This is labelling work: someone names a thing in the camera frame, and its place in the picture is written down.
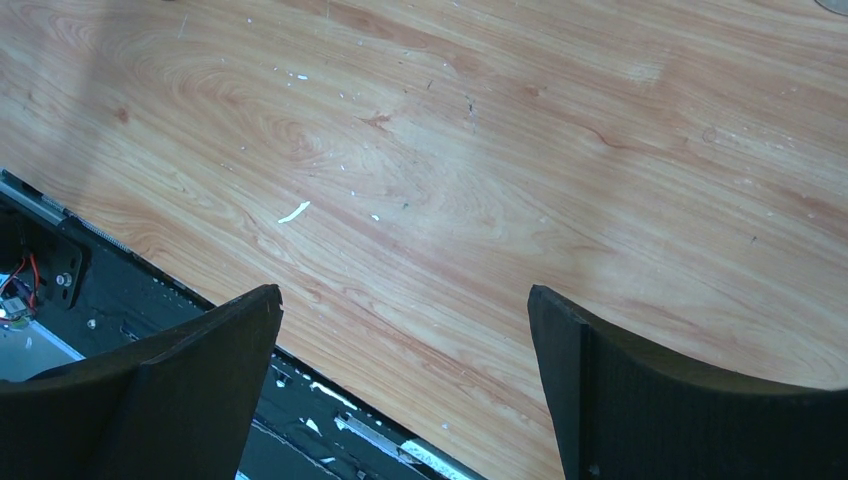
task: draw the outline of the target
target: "wood grain surface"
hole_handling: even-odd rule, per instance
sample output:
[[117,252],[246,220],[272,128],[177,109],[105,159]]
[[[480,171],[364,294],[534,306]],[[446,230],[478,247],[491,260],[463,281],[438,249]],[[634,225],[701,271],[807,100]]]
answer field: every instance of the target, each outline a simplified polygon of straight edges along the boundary
[[[848,387],[848,21],[812,0],[4,0],[2,163],[494,480],[526,297]],[[297,217],[291,214],[310,202]]]

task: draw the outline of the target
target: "bolt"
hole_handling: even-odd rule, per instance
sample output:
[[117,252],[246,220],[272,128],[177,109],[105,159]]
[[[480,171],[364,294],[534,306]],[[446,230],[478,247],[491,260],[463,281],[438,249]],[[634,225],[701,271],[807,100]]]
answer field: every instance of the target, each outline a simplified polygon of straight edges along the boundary
[[60,287],[70,287],[73,281],[74,277],[72,277],[70,273],[65,272],[60,275],[56,275],[56,284]]

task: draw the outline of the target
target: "wooden tabletop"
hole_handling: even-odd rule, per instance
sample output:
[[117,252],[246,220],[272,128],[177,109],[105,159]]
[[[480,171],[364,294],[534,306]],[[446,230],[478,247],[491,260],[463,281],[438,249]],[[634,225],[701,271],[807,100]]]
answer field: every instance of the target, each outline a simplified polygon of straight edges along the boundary
[[7,0],[0,39],[0,163],[214,302],[279,283],[282,347],[490,479],[562,477],[533,283],[848,386],[813,0]]

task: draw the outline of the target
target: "red wire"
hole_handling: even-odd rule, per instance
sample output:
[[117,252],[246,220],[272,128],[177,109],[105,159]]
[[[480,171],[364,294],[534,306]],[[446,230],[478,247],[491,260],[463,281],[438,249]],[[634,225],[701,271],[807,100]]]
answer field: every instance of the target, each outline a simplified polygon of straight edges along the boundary
[[29,263],[32,265],[32,273],[34,277],[32,293],[29,295],[29,308],[35,309],[35,294],[38,292],[38,284],[41,282],[41,279],[38,276],[38,264],[35,263],[35,254],[30,254]]
[[21,260],[21,266],[20,266],[20,267],[18,267],[18,269],[17,269],[17,270],[15,270],[15,273],[13,273],[13,274],[9,275],[9,278],[7,278],[7,279],[3,282],[3,284],[2,284],[2,285],[0,285],[0,293],[3,293],[3,291],[4,291],[4,290],[6,290],[6,285],[8,285],[8,284],[9,284],[9,282],[11,282],[11,281],[12,281],[12,279],[13,279],[13,278],[15,278],[15,277],[16,277],[19,273],[21,273],[21,270],[23,270],[25,266],[26,266],[26,257],[24,257],[24,258]]

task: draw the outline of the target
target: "gray round object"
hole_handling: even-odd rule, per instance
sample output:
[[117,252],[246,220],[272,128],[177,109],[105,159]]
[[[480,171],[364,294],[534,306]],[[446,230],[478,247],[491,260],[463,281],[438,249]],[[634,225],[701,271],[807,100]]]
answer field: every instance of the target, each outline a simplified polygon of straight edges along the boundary
[[816,3],[840,15],[848,15],[848,0],[816,0]]

